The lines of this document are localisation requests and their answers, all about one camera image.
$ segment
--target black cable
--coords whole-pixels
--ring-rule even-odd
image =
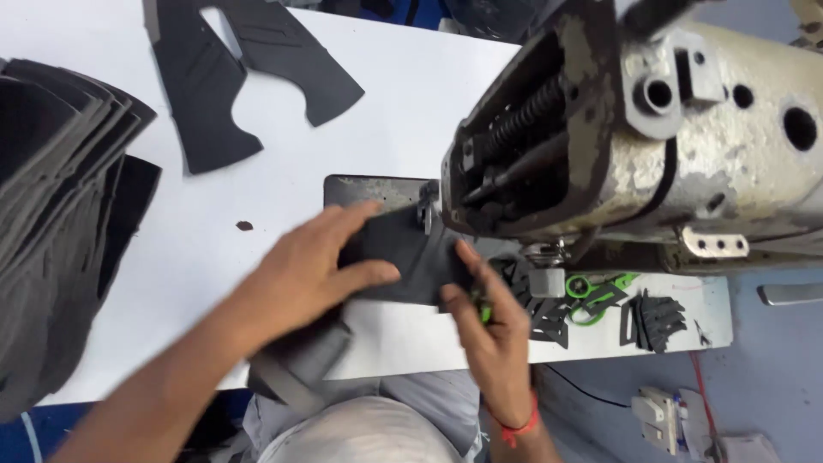
[[[547,366],[547,367],[549,367],[549,369],[550,369],[550,370],[552,370],[553,372],[557,373],[557,376],[559,376],[559,377],[561,377],[561,378],[565,379],[565,381],[566,381],[567,383],[571,384],[571,385],[572,385],[572,387],[574,387],[576,390],[578,390],[578,391],[580,391],[580,392],[583,392],[585,395],[588,395],[588,396],[589,396],[589,397],[591,397],[592,399],[595,399],[595,400],[600,400],[600,401],[601,401],[602,403],[604,403],[604,404],[614,405],[614,406],[616,406],[616,407],[620,407],[620,408],[622,408],[622,409],[630,409],[630,408],[631,408],[629,405],[618,404],[617,402],[612,402],[611,400],[601,399],[600,397],[597,397],[596,395],[591,395],[591,394],[589,394],[588,392],[586,392],[586,391],[584,391],[584,390],[580,389],[579,387],[577,387],[577,385],[576,385],[576,384],[574,384],[573,382],[571,382],[571,381],[569,380],[569,378],[567,378],[567,377],[563,376],[562,374],[560,374],[560,372],[558,372],[557,370],[555,370],[555,369],[554,369],[551,365],[546,365],[546,366]]]

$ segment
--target right hand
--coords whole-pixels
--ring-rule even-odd
[[[458,241],[456,248],[469,272],[486,290],[492,305],[489,324],[481,323],[477,307],[458,285],[443,286],[440,295],[458,326],[468,366],[489,411],[504,426],[521,428],[532,416],[530,320],[509,287],[466,241]]]

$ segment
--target white table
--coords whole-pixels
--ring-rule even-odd
[[[128,150],[162,166],[151,207],[123,257],[69,382],[41,404],[99,400],[177,339],[250,271],[278,236],[321,209],[330,174],[439,176],[453,131],[518,47],[458,35],[292,10],[365,89],[345,114],[305,120],[300,90],[251,72],[233,114],[265,150],[220,171],[184,177],[177,133],[142,24],[140,0],[6,0],[0,56],[63,66],[145,101],[159,117]],[[243,232],[238,221],[253,224]],[[732,341],[725,278],[644,277],[680,300],[715,347]],[[530,345],[530,361],[635,355],[618,347],[620,313],[570,328],[570,347]],[[353,302],[353,349],[330,377],[465,368],[454,325],[433,307]],[[671,350],[700,348],[693,323]],[[242,387],[238,366],[221,388]]]

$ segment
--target stack of fabric pieces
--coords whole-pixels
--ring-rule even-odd
[[[76,72],[0,60],[0,421],[79,363],[160,178],[125,155],[155,117]]]

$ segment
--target left hand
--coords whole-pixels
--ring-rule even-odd
[[[354,292],[398,281],[400,272],[384,260],[337,268],[340,250],[381,207],[377,201],[364,201],[325,208],[282,236],[216,311],[224,320],[239,323],[254,351],[317,320]]]

